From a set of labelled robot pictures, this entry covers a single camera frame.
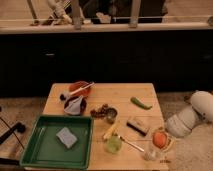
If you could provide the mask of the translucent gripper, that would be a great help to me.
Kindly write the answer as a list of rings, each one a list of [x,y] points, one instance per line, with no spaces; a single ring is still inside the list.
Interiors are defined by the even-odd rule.
[[[165,129],[154,130],[148,147],[150,159],[157,160],[164,157],[172,149],[174,142],[175,139]]]

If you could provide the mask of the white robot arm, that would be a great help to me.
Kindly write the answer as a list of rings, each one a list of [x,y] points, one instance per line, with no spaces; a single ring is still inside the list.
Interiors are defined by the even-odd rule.
[[[195,127],[204,122],[213,123],[213,94],[196,91],[189,98],[188,106],[169,117],[164,128],[152,132],[144,158],[151,161],[161,158],[171,149],[176,138],[187,137]]]

